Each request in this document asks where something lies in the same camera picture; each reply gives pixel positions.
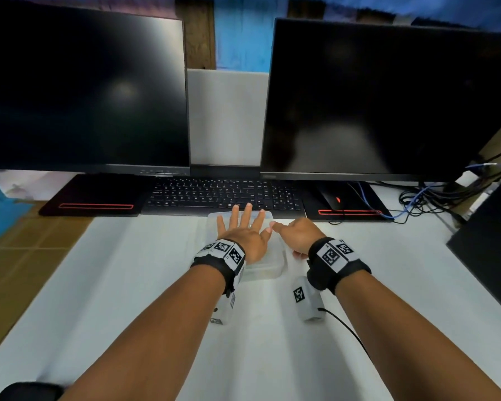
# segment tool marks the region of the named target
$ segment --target black monitor screen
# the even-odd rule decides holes
[[[183,25],[0,0],[0,168],[189,166]]]
[[[262,173],[443,181],[499,128],[499,33],[276,22]]]

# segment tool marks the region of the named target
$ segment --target mouse cable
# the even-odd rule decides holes
[[[343,322],[340,318],[336,317],[332,312],[330,312],[326,308],[321,308],[320,307],[317,310],[325,311],[325,312],[329,313],[330,315],[332,315],[334,318],[336,318],[338,321],[340,321],[343,324],[343,326],[346,327],[349,330],[349,332],[351,332],[353,334],[353,336],[356,338],[356,340],[358,341],[358,343],[360,343],[360,346],[364,349],[364,352],[365,352],[365,354],[367,354],[367,357],[369,357],[369,360],[371,360],[371,356],[369,356],[369,353],[367,353],[367,350],[365,349],[365,346],[362,343],[362,341],[360,340],[360,338],[358,337],[358,335],[356,335],[354,333],[354,331],[351,328],[349,328],[345,322]]]

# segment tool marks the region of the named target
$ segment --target black keyboard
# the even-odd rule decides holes
[[[208,215],[230,211],[234,205],[271,211],[273,217],[304,216],[295,182],[284,180],[206,179],[160,177],[143,206],[142,214]]]

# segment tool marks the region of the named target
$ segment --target space bar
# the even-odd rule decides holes
[[[219,204],[214,202],[197,202],[196,204],[178,204],[179,207],[191,207],[191,208],[217,208]]]

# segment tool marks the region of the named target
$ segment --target floor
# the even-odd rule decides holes
[[[91,223],[43,217],[34,206],[0,237],[0,343]]]

